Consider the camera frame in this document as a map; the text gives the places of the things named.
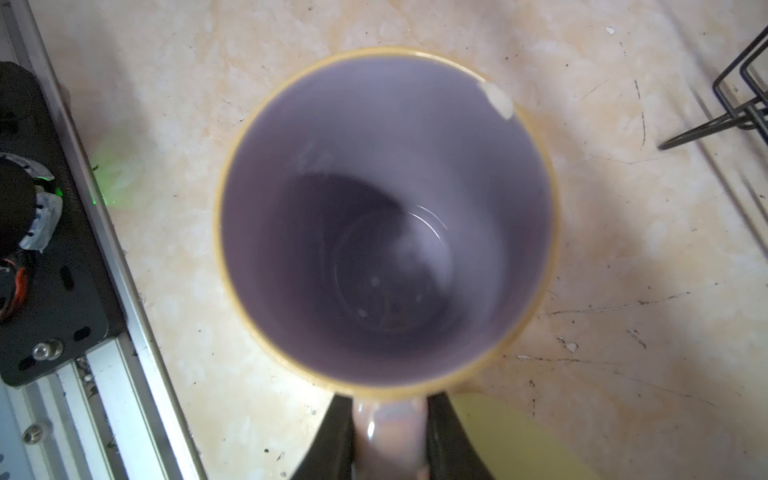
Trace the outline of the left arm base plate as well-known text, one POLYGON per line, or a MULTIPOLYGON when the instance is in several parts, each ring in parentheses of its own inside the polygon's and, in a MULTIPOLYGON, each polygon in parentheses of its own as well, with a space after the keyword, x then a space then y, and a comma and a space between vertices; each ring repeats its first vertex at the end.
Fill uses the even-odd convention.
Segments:
POLYGON ((125 332, 35 76, 1 64, 1 379, 21 387, 125 332))

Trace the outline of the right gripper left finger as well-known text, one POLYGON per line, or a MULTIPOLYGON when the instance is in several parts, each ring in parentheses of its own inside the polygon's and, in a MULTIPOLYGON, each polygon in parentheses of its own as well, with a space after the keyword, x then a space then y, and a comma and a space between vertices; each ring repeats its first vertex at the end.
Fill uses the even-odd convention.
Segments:
POLYGON ((306 455, 292 480, 351 480, 355 428, 353 401, 334 395, 306 455))

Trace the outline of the purple iridescent mug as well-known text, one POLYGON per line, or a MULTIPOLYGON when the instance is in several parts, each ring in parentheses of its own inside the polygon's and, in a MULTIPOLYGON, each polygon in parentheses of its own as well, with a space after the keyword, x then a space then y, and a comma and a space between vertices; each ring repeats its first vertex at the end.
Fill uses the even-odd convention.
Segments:
POLYGON ((427 398, 533 316, 559 224, 551 162, 500 86, 380 47, 307 68, 254 112, 216 252, 260 345, 352 399, 352 479, 430 479, 427 398))

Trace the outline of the black wire dish rack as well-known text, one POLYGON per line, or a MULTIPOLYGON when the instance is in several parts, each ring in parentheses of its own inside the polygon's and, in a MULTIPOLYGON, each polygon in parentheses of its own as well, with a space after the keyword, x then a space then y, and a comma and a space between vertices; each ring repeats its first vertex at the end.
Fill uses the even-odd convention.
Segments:
POLYGON ((712 82, 712 92, 724 113, 661 142, 658 149, 670 150, 731 129, 757 133, 763 143, 767 144, 767 87, 751 71, 755 61, 766 53, 767 27, 764 27, 712 82), (727 92, 726 80, 734 74, 745 85, 745 92, 750 94, 747 100, 739 104, 735 96, 727 92))

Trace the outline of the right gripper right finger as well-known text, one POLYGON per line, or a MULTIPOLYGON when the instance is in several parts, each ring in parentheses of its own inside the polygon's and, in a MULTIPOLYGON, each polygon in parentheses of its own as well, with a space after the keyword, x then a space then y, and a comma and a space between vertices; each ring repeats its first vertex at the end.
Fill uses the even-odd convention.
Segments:
POLYGON ((483 463, 446 393, 427 398, 427 460, 432 480, 487 479, 493 476, 483 463))

